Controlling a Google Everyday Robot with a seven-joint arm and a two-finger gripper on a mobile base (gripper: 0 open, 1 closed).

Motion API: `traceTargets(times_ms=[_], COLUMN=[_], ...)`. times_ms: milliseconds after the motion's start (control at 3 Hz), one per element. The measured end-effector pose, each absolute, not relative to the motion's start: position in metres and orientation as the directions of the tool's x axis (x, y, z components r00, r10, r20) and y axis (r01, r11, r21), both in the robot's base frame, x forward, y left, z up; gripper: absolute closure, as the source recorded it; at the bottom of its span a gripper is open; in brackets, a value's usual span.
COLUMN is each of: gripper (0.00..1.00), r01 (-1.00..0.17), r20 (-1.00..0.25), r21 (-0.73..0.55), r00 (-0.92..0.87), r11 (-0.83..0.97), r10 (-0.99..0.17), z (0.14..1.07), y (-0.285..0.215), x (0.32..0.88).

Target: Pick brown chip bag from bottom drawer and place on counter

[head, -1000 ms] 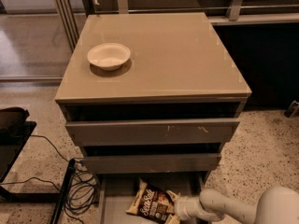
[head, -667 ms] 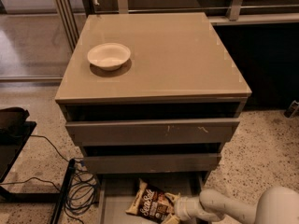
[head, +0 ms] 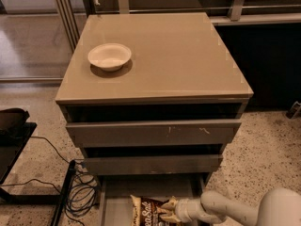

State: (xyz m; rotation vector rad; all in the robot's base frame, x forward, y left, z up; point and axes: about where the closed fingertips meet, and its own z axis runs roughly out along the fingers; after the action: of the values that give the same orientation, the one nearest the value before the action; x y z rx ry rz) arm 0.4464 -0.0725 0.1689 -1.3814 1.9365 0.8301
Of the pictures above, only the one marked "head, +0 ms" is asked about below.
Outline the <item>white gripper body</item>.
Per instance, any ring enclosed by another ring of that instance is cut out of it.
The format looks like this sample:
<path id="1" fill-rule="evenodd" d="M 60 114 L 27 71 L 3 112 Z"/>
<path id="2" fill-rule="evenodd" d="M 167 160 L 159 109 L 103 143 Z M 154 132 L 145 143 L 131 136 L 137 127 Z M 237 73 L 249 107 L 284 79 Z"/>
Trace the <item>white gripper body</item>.
<path id="1" fill-rule="evenodd" d="M 183 223 L 194 220 L 204 221 L 204 209 L 201 206 L 200 199 L 181 199 L 175 207 L 175 214 Z"/>

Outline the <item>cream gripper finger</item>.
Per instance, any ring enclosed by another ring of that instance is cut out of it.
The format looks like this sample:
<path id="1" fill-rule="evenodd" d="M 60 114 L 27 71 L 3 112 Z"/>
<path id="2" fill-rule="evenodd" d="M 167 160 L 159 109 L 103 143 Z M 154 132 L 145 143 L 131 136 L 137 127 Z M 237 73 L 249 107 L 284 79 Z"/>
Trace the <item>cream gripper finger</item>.
<path id="1" fill-rule="evenodd" d="M 164 202 L 161 207 L 166 210 L 174 210 L 179 201 L 172 196 L 167 202 Z"/>
<path id="2" fill-rule="evenodd" d="M 180 223 L 181 221 L 177 218 L 176 215 L 174 214 L 162 214 L 160 216 L 160 218 L 163 220 L 163 221 L 166 221 L 166 222 L 170 222 L 170 223 Z"/>

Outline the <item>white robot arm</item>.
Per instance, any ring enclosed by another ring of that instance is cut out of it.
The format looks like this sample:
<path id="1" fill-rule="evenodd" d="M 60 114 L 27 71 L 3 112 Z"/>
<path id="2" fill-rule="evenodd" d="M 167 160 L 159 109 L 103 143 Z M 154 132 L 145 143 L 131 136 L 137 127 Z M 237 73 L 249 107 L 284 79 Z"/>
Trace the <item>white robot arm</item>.
<path id="1" fill-rule="evenodd" d="M 199 199 L 170 199 L 162 208 L 166 213 L 160 218 L 172 223 L 199 220 L 220 224 L 229 217 L 243 226 L 301 226 L 301 195 L 281 187 L 265 193 L 257 207 L 208 190 Z"/>

